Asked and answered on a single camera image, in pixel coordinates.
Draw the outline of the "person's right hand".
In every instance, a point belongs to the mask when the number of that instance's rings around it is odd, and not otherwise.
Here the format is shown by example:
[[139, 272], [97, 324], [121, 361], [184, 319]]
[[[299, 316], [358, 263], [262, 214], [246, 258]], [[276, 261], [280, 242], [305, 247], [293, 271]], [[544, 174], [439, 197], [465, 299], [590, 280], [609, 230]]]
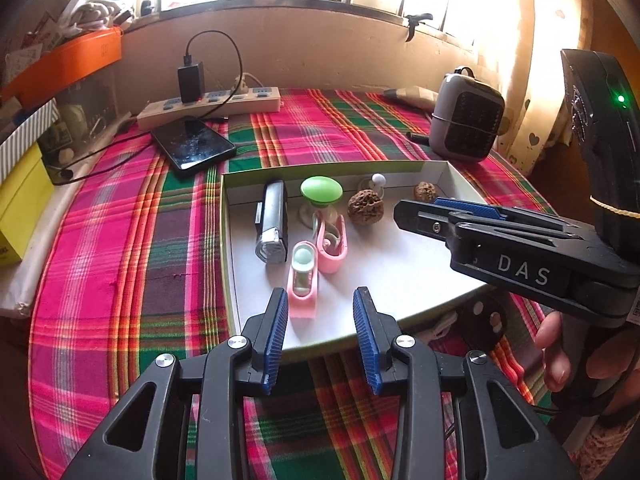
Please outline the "person's right hand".
[[[541, 322], [535, 336], [536, 347], [544, 356], [544, 383], [552, 392], [561, 391], [570, 378], [572, 366], [562, 348], [563, 315], [551, 311]], [[614, 415], [639, 402], [639, 358], [634, 356], [639, 344], [638, 327], [630, 328], [608, 340], [590, 356], [586, 371], [590, 378], [605, 380], [622, 378], [627, 368], [631, 372], [616, 389], [605, 415]]]

